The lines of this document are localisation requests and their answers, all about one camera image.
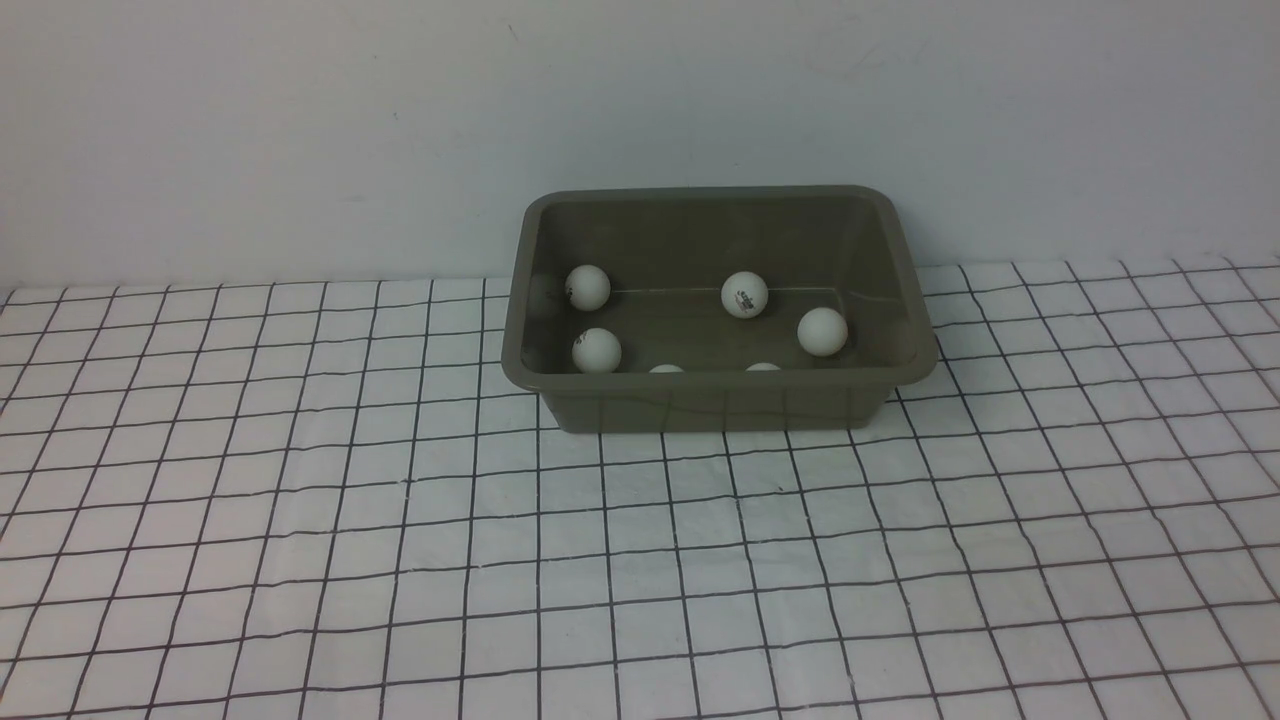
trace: ping pong ball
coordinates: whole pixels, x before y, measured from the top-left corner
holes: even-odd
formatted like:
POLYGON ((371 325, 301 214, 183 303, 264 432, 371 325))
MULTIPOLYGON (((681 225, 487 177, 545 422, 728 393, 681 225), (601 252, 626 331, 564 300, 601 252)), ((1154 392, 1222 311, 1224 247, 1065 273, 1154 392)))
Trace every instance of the ping pong ball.
POLYGON ((845 346, 845 341, 849 340, 849 325, 840 313, 831 307, 814 307, 800 318, 796 338, 809 355, 826 357, 840 352, 845 346))
POLYGON ((579 265, 564 278, 564 295, 579 310, 599 310, 609 300, 609 275, 595 265, 579 265))
POLYGON ((573 365, 584 373, 612 373, 622 361, 622 343, 604 328, 591 328, 573 341, 573 365))
POLYGON ((721 305, 735 318, 754 318, 769 302, 769 286, 755 273, 733 273, 721 286, 721 305))

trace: black grid line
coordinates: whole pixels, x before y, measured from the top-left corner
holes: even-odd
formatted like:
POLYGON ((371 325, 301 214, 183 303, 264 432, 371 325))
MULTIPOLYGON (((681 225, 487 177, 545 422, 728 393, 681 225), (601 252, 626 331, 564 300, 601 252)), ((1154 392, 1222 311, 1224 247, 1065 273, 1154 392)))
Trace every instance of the black grid line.
MULTIPOLYGON (((675 502, 675 495, 671 491, 671 466, 667 464, 667 436, 666 436, 666 433, 659 433, 658 434, 658 445, 662 448, 662 475, 663 475, 663 480, 667 484, 667 502, 666 502, 666 506, 667 506, 667 519, 671 521, 671 538, 672 538, 672 543, 671 544, 672 544, 672 552, 676 556, 676 579, 680 583, 680 614, 681 614, 681 619, 685 623, 685 647, 687 647, 689 652, 690 652, 690 656, 689 656, 689 675, 690 675, 690 678, 692 680, 692 685, 694 685, 694 711, 695 711, 696 715, 703 715, 703 698, 701 698, 701 693, 699 692, 699 688, 698 688, 698 665, 694 662, 694 656, 692 656, 692 652, 694 652, 694 632, 692 632, 692 628, 690 626, 690 623, 689 623, 689 592, 687 592, 687 589, 685 587, 685 564, 684 564, 684 561, 680 557, 680 555, 681 555, 680 553, 680 528, 676 525, 676 502, 675 502)), ((603 441, 603 438, 599 441, 599 451, 600 451, 600 478, 603 479, 604 478, 604 441, 603 441)), ((603 495, 600 497, 600 503, 603 506, 605 506, 604 512, 608 514, 608 511, 609 511, 608 503, 605 502, 605 497, 603 495)), ((620 698, 620 702, 618 702, 618 717, 622 716, 621 712, 622 712, 622 707, 621 707, 621 698, 620 698)))
MULTIPOLYGON (((858 448, 858 443, 854 442, 854 434, 849 430, 849 445, 854 448, 854 457, 858 460, 858 470, 861 475, 867 477, 867 464, 863 461, 863 455, 858 448)), ((897 588, 899 598, 902 601, 902 607, 906 609, 906 624, 911 630, 911 641, 915 643, 915 655, 919 657, 920 669, 924 671, 924 682, 929 688, 929 696, 933 698, 933 710, 942 716, 942 702, 938 698, 938 689, 933 683, 933 671, 929 670, 929 661, 924 656, 924 644, 920 643, 920 629, 915 623, 915 614, 911 612, 911 601, 906 597, 906 588, 902 587, 902 574, 899 573, 897 560, 893 559, 893 551, 888 546, 888 532, 884 528, 884 520, 881 516, 879 507, 876 506, 876 495, 872 493, 870 484, 863 486, 863 492, 867 493, 867 502, 872 507, 872 512, 876 515, 876 530, 879 534, 881 547, 884 550, 884 557, 888 559, 888 566, 893 577, 893 585, 897 588)))
MULTIPOLYGON (((424 325, 422 325, 422 336, 424 337, 429 336, 430 331, 431 331, 431 296, 434 293, 435 293, 435 283, 433 282, 428 287, 428 291, 426 291, 426 318, 422 320, 424 322, 424 325)), ((426 365, 426 342, 422 342, 422 364, 426 365)), ((417 397, 421 397, 421 396, 422 396, 422 375, 419 374, 419 379, 417 379, 417 397)), ((399 598, 399 579, 401 579, 401 575, 403 574, 404 530, 408 528, 410 496, 413 492, 413 486, 410 484, 407 480, 412 475, 412 471, 413 471, 413 459, 415 459, 415 455, 417 454, 417 441, 416 441, 416 438, 417 438, 417 427, 419 427, 419 423, 421 423, 421 410, 422 410, 421 405, 417 405, 413 409, 413 438, 415 438, 415 441, 411 442, 410 446, 408 446, 408 473, 404 475, 404 480, 406 482, 403 483, 404 484, 404 502, 403 502, 403 505, 401 507, 399 538, 396 541, 396 575, 394 575, 394 582, 392 583, 392 601, 390 601, 390 609, 388 610, 388 614, 387 614, 387 651, 383 653, 383 687, 381 687, 381 689, 379 689, 379 702, 378 702, 378 717, 379 717, 379 720, 381 717, 384 717, 385 712, 387 712, 387 680, 388 680, 388 674, 390 673, 390 666, 392 666, 392 628, 394 626, 394 623, 396 623, 396 602, 399 598)), ((480 415, 480 413, 479 413, 479 409, 477 409, 476 416, 479 418, 479 415, 480 415)), ((343 478, 343 483, 346 484, 346 477, 343 478)))
MULTIPOLYGON (((484 284, 480 286, 480 327, 484 328, 484 284)), ((484 359, 484 343, 480 345, 480 356, 476 360, 484 359)), ((476 419, 475 419, 475 432, 480 433, 480 398, 484 397, 484 388, 481 383, 484 382, 484 375, 476 373, 476 419)), ((467 512, 467 564, 463 570, 462 577, 462 648, 458 653, 458 720, 463 720, 465 708, 463 703, 466 701, 466 678, 467 678, 467 618, 470 615, 470 600, 471 600, 471 557, 475 551, 475 514, 476 514, 476 473, 480 469, 480 443, 479 441, 471 445, 471 510, 467 512)))
MULTIPOLYGON (((728 465, 728 482, 730 482, 730 486, 733 489, 733 497, 736 498, 736 497, 739 497, 737 475, 733 473, 733 459, 730 456, 728 436, 724 434, 724 433, 721 433, 721 445, 724 447, 724 462, 728 465)), ((663 439, 663 454, 666 454, 666 439, 663 439)), ((746 537, 748 537, 748 534, 746 534, 746 519, 742 516, 742 505, 740 502, 735 501, 733 506, 735 506, 733 510, 735 510, 735 512, 737 515, 737 532, 741 533, 741 536, 742 536, 742 543, 744 543, 742 544, 742 553, 746 556, 746 570, 748 570, 748 574, 751 578, 750 593, 751 593, 751 601, 755 605, 755 621, 758 623, 758 626, 760 629, 760 642, 765 647, 764 661, 765 661, 765 665, 769 669, 769 685, 771 685, 769 689, 773 693, 773 702, 781 705, 782 703, 782 697, 778 694, 778 675, 777 675, 777 670, 774 669, 774 657, 773 657, 773 652, 768 651, 768 647, 769 647, 769 629, 764 626, 764 610, 760 606, 760 591, 762 591, 762 588, 760 588, 760 580, 758 579, 758 575, 756 575, 756 571, 755 571, 755 561, 751 559, 751 551, 750 551, 749 547, 746 547, 746 537)))
MULTIPOLYGON (((376 287, 376 290, 374 291, 374 299, 375 299, 374 305, 378 305, 376 297, 378 297, 378 292, 381 291, 381 283, 379 283, 375 287, 376 287)), ((328 288, 329 288, 329 286, 326 284, 325 286, 325 291, 328 291, 328 288)), ((324 291, 321 291, 321 302, 320 302, 321 305, 324 305, 323 297, 324 297, 324 291)), ((372 322, 374 322, 374 318, 372 318, 372 315, 370 315, 370 318, 369 318, 370 325, 372 325, 372 322)), ((317 323, 316 324, 317 331, 319 331, 319 327, 320 325, 317 323)), ((370 343, 366 343, 365 345, 365 369, 366 370, 369 369, 369 348, 370 348, 370 343)), ((362 372, 360 374, 360 391, 357 393, 357 397, 364 393, 364 389, 365 389, 365 373, 362 372)), ((351 439, 348 441, 348 445, 353 445, 356 442, 356 428, 357 427, 358 425, 356 424, 356 419, 353 418, 352 423, 351 423, 351 439)), ((330 539, 329 539, 329 556, 325 559, 324 578, 320 580, 320 598, 316 601, 316 616, 315 616, 314 624, 311 625, 311 647, 307 650, 307 670, 306 670, 306 674, 303 675, 303 680, 302 680, 303 685, 310 685, 311 684, 311 670, 315 667, 316 641, 320 637, 320 616, 324 614, 325 591, 329 588, 329 575, 333 571, 333 556, 334 556, 334 552, 338 550, 338 523, 342 519, 342 498, 343 498, 343 495, 347 492, 347 482, 346 480, 347 480, 347 477, 349 474, 351 474, 351 452, 347 452, 346 466, 342 470, 343 483, 340 486, 338 486, 338 511, 333 514, 333 530, 330 532, 330 539)), ((307 694, 308 693, 302 693, 302 697, 298 700, 298 720, 302 720, 302 717, 306 714, 307 694)))

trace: grid pattern tablecloth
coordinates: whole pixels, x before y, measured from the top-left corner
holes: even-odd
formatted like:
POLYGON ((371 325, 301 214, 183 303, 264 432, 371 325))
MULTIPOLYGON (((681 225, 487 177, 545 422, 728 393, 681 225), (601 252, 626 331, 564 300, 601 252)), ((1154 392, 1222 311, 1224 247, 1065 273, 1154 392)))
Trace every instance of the grid pattern tablecloth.
POLYGON ((1280 712, 1277 260, 920 277, 870 427, 667 437, 504 281, 15 291, 0 716, 1280 712))

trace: white wall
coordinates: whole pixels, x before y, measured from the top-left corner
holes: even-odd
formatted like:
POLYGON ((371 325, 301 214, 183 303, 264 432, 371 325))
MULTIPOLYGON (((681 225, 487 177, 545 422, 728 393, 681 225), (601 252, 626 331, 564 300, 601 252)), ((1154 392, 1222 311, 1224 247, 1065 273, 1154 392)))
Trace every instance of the white wall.
POLYGON ((3 0, 0 284, 508 272, 561 188, 920 261, 1280 247, 1275 0, 3 0))

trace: gray plastic bin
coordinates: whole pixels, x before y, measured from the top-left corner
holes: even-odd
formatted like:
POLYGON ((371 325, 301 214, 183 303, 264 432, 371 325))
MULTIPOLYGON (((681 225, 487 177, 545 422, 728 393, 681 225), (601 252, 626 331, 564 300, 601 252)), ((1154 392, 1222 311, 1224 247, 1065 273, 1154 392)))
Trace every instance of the gray plastic bin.
POLYGON ((525 213, 502 366, 541 393, 568 432, 846 428, 895 386, 924 378, 937 346, 892 202, 855 186, 559 192, 525 213), (613 293, 572 309, 564 277, 591 264, 613 293), (739 270, 769 284, 763 314, 721 306, 739 270), (813 357, 801 315, 844 314, 849 343, 813 357), (570 347, 586 328, 622 342, 616 373, 581 374, 570 347), (746 372, 768 361, 781 372, 746 372), (650 374, 663 363, 685 373, 650 374))

